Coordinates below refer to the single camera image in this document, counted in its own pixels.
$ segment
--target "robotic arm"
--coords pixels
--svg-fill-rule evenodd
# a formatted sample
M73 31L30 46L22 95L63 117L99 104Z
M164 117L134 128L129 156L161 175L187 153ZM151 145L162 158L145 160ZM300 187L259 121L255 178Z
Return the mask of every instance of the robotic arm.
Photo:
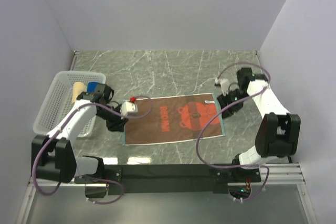
M113 97L113 94L114 91L106 84L97 84L94 92L82 92L78 96L75 95L77 100L65 118L53 130L48 132L46 137L37 137L33 140L31 149L32 167L41 148L51 136L60 131L39 159L36 169L37 178L68 183L74 177L81 175L103 177L103 160L93 156L75 157L72 146L75 144L80 131L95 115L106 120L106 126L110 131L123 131L128 119L117 114L125 117L135 115L138 108L135 103L128 101L123 102L116 108L108 106L107 103L110 97ZM113 110L116 114L99 107L98 105L100 104ZM55 154L50 155L49 153L53 151L55 151Z
M237 99L257 94L267 87L262 94L252 98L263 121L257 133L255 145L238 155L239 164L262 165L277 157L293 155L298 144L300 117L290 114L282 106L269 87L264 74L253 74L251 68L241 68L237 71L237 79L239 88L233 91L229 90L227 80L221 81L223 94L218 97L218 101L222 108ZM237 104L224 112L222 117L231 116L242 107L243 103Z

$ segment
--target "red object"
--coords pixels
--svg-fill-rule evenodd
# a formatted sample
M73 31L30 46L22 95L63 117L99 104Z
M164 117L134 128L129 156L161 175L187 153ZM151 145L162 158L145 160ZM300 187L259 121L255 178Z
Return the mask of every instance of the red object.
M189 102L184 107L179 107L181 115L180 126L192 131L200 131L207 122L217 113L214 104L201 104L200 102ZM211 122L211 125L220 123L219 118Z

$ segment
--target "floor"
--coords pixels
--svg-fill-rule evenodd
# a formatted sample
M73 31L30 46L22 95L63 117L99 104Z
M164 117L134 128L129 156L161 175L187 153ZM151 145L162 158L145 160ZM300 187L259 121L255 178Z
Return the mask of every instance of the floor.
M133 95L168 97L214 92L214 79L228 64L248 61L258 63L255 51L80 51L73 70L104 73L106 83L115 90L114 100ZM236 81L237 67L224 73L230 82ZM226 136L202 140L200 153L213 163L230 163L238 153L254 145L261 116L252 101L224 120ZM121 133L109 132L97 119L89 138L78 138L76 156L94 155L109 158L111 164L191 164L200 163L195 153L195 141L146 146L122 146Z

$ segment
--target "black metal bar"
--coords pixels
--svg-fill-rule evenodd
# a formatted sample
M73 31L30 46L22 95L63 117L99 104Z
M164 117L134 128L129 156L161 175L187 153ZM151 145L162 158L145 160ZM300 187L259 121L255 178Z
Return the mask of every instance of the black metal bar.
M212 191L227 194L227 183L260 182L258 169L213 169L204 164L188 165L105 165L106 177L119 181L125 193L180 193ZM90 183L76 178L75 183ZM108 195L117 195L120 190L110 184Z

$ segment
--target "cable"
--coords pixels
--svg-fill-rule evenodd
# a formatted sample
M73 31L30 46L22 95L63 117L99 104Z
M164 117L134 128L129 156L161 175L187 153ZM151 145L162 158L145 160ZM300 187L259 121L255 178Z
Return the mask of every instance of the cable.
M104 182L104 183L106 183L106 184L115 184L115 185L117 185L117 186L119 186L119 187L121 188L121 193L120 193L120 195L119 195L117 198L115 198L114 200L111 200L111 201L107 201L107 202L99 202L99 201L95 201L95 200L93 200L93 199L89 199L89 198L87 198L88 201L90 201L90 202L92 202L92 203L94 203L94 204L98 204L98 205L108 205L108 204L114 203L114 202L118 201L118 200L123 196L123 194L124 194L124 192L125 192L123 185L121 185L121 184L120 184L119 182L117 182L117 181L113 181L113 180L109 180L109 179L102 179L102 178L93 178L93 177L90 177L90 176L88 176L88 175L84 175L83 177L84 177L84 178L87 178L87 179L89 179L89 180L96 180L96 181L99 181L99 182Z
M126 115L122 115L122 114L120 114L120 113L112 110L111 108L106 107L105 105L102 105L102 104L99 104L99 103L86 103L86 104L83 104L83 105L79 106L76 110L73 110L69 114L69 116L67 117L67 119L64 121L64 123L60 126L59 130L57 130L56 133L52 137L49 138L49 140L42 146L42 148L40 149L40 151L36 155L36 158L35 158L34 163L33 163L33 169L32 169L32 179L33 179L33 184L34 184L36 190L40 194L42 194L42 195L50 196L50 195L53 195L57 191L57 189L59 188L61 182L59 182L57 184L57 186L55 187L55 189L53 191L51 191L51 192L45 192L45 191L43 191L40 188L40 186L37 184L37 180L36 180L36 172L37 172L38 161L40 160L40 158L42 156L42 153L47 149L48 145L58 136L58 134L65 128L65 126L67 126L67 124L70 122L70 120L73 118L73 116L79 110L81 110L82 108L87 107L87 106L98 106L98 107L101 107L101 108L103 108L103 109L105 109L105 110L107 110L107 111L109 111L109 112L111 112L111 113L113 113L113 114L115 114L117 116L123 117L123 118L127 118L127 119L140 119L140 118L143 118L143 117L147 116L149 113L151 113L151 111L153 110L153 100L150 97L147 97L145 95L139 95L139 96L137 96L137 98L147 98L147 99L149 99L150 104L151 104L150 109L146 113L144 113L143 115L139 115L139 116L126 116ZM105 181L109 181L110 183L113 183L113 184L116 184L116 185L119 184L118 182L114 182L112 180L106 180L105 179Z
M232 82L230 85L229 85L229 87L227 88L227 90L230 92L230 88L231 88L231 86L232 85L238 85L238 82Z
M117 101L109 101L108 103L115 103L116 105L120 106L120 103Z
M236 66L236 65L250 65L250 66L254 66L254 67L257 67L259 69L261 69L265 75L267 75L267 79L268 79L268 84L270 83L271 81L271 76L269 74L269 72L257 65L257 64L254 64L254 63L250 63L250 62L237 62L237 63L234 63L234 64L231 64L229 66L227 66L225 69L223 69L220 74L218 75L218 79L220 79L221 75L229 68L233 67L233 66ZM253 97L256 97L260 94L262 94L265 90L267 89L267 86L265 86L260 92L256 93L256 94L253 94L251 96L248 96L248 97L244 97L242 99L239 99L233 103L230 103L229 105L225 106L224 108L222 108L221 111L219 111L214 117L212 117L207 123L206 125L201 129L201 132L199 133L198 137L197 137L197 140L196 140L196 154L199 158L199 160L201 160L204 164L206 164L207 166L211 167L211 168L214 168L214 169L232 169L232 168L243 168L243 167L249 167L249 168L265 168L267 170L267 174L266 174L266 177L265 177L265 180L263 182L263 184L261 185L261 187L253 194L251 195L250 197L246 198L246 199L243 199L243 201L245 200L249 200L249 199L253 199L254 197L256 197L261 191L262 189L265 187L266 185L266 182L268 180L268 177L269 177L269 168L265 165L227 165L227 166L220 166L220 165L213 165L213 164L210 164L209 162L207 162L206 160L204 160L201 155L200 155L200 149L199 149L199 142L202 138L202 135L205 131L205 129L211 124L211 122L213 120L215 120L218 116L220 116L224 111L226 111L227 109L231 108L232 106L238 104L238 103L241 103L241 102L244 102L244 101L247 101Z

